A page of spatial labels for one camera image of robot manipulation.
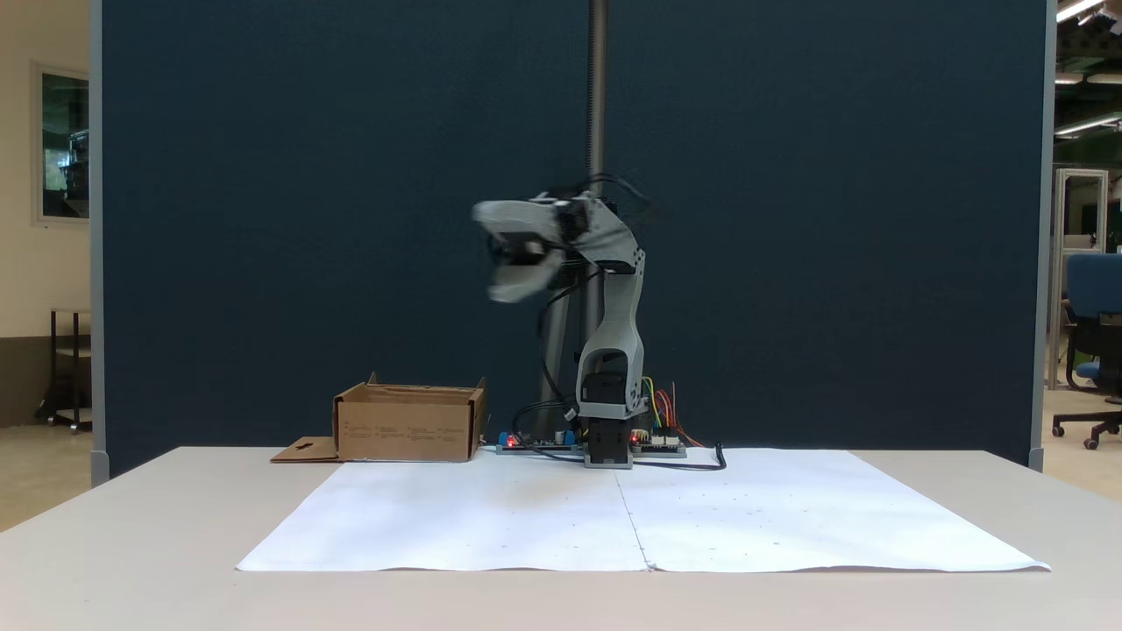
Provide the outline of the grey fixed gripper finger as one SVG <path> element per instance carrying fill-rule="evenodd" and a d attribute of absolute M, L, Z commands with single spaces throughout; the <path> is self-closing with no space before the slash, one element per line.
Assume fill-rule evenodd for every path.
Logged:
<path fill-rule="evenodd" d="M 542 238 L 561 235 L 554 199 L 477 202 L 472 219 L 494 238 L 505 234 L 534 234 Z"/>

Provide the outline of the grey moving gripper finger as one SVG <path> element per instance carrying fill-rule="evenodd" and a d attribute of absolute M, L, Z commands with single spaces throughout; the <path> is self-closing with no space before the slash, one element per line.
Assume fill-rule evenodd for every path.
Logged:
<path fill-rule="evenodd" d="M 493 302 L 512 304 L 548 289 L 560 272 L 564 254 L 551 252 L 541 262 L 528 265 L 500 263 L 494 268 L 487 295 Z"/>

